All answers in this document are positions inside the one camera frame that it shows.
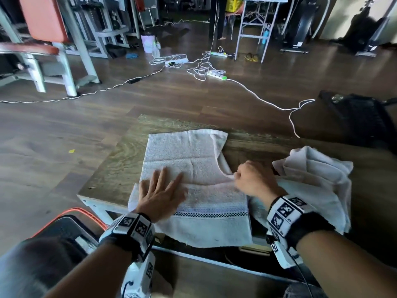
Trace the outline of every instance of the person's left hand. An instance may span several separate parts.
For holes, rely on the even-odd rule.
[[[139,202],[134,212],[146,214],[152,223],[169,218],[185,200],[185,192],[176,191],[183,174],[180,173],[167,187],[166,175],[164,167],[160,175],[157,170],[153,172],[149,188],[146,188],[146,180],[139,183]]]

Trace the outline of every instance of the wristband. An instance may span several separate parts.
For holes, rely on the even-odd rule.
[[[335,230],[325,218],[315,212],[315,208],[298,197],[278,197],[267,217],[268,229],[274,239],[288,251],[306,234],[318,230]]]
[[[127,213],[117,218],[99,239],[133,253],[133,262],[146,259],[154,241],[154,225],[147,215]]]

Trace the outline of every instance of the black cable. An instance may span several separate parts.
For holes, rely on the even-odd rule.
[[[299,270],[300,274],[302,275],[303,280],[304,280],[305,283],[306,283],[307,289],[309,290],[310,297],[311,297],[311,298],[314,298],[314,297],[313,297],[312,290],[310,290],[310,285],[309,285],[309,283],[306,281],[306,278],[305,278],[305,276],[303,275],[302,270],[300,269],[298,263],[297,263],[296,260],[292,257],[292,255],[287,251],[287,249],[285,249],[285,251],[288,253],[288,255],[289,255],[289,256],[292,258],[292,260],[294,261],[295,265],[298,267],[298,270]]]
[[[122,298],[125,298],[124,295],[126,294],[127,285],[132,286],[133,284],[134,284],[133,281],[127,281],[127,283],[125,284],[124,289],[123,289]]]

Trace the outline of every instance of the wall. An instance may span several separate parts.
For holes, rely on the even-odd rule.
[[[345,36],[351,19],[360,12],[364,3],[365,0],[336,0],[320,38],[330,40]],[[391,0],[376,0],[371,7],[370,16],[380,19],[390,4]],[[380,40],[381,43],[397,43],[397,10],[392,13],[389,24],[380,35]]]

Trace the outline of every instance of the yellow basket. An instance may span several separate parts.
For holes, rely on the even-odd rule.
[[[235,12],[243,4],[243,0],[227,0],[226,11]]]

